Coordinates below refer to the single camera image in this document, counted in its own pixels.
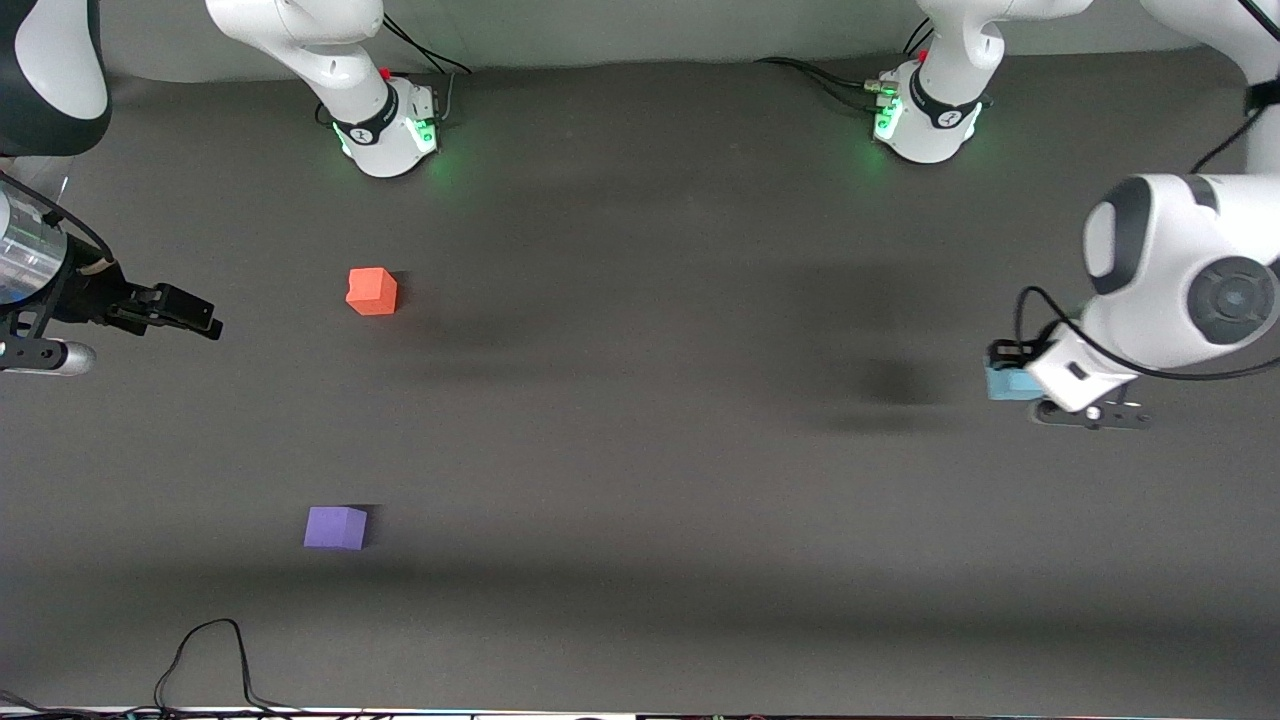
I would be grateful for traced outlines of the purple foam block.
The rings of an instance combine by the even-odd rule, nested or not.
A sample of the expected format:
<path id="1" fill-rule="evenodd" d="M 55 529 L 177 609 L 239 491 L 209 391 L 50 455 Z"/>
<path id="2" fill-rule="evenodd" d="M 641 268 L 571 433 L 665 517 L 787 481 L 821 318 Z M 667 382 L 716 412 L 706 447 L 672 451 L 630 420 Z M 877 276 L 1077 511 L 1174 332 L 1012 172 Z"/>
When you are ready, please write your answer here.
<path id="1" fill-rule="evenodd" d="M 302 547 L 357 552 L 365 548 L 369 512 L 352 506 L 312 506 L 307 511 Z"/>

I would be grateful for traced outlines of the orange foam block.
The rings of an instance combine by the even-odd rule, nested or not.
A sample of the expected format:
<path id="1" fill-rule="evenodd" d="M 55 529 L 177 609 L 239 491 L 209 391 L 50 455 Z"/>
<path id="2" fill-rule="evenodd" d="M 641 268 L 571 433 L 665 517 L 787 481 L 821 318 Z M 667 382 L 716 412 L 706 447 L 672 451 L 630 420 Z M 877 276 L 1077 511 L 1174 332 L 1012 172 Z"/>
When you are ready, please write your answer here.
<path id="1" fill-rule="evenodd" d="M 399 286 L 383 266 L 352 268 L 346 302 L 361 316 L 387 316 L 398 307 Z"/>

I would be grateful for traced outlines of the dark grey table mat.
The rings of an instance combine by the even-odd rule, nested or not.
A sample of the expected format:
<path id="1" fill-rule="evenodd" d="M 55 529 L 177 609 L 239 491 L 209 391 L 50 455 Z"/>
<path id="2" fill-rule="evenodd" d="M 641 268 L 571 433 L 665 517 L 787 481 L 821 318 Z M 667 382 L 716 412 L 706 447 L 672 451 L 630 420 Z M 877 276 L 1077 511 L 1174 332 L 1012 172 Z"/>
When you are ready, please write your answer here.
<path id="1" fill-rule="evenodd" d="M 234 618 L 289 705 L 1277 717 L 1280 373 L 1088 432 L 982 372 L 1242 86 L 1014 58 L 914 167 L 778 67 L 489 70 L 375 181 L 298 82 L 122 81 L 64 202 L 227 328 L 0 375 L 0 688 L 142 705 Z M 303 548 L 312 506 L 365 548 Z"/>

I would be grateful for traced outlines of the light blue foam block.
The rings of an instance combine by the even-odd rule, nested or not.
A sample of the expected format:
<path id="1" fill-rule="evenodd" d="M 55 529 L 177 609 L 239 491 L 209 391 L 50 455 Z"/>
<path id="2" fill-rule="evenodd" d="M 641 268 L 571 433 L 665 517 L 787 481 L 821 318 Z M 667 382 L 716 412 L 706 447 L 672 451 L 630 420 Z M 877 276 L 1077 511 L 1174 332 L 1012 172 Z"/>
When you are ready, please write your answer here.
<path id="1" fill-rule="evenodd" d="M 989 400 L 1029 402 L 1044 397 L 1044 392 L 1036 378 L 1023 368 L 1015 366 L 986 366 L 986 387 Z"/>

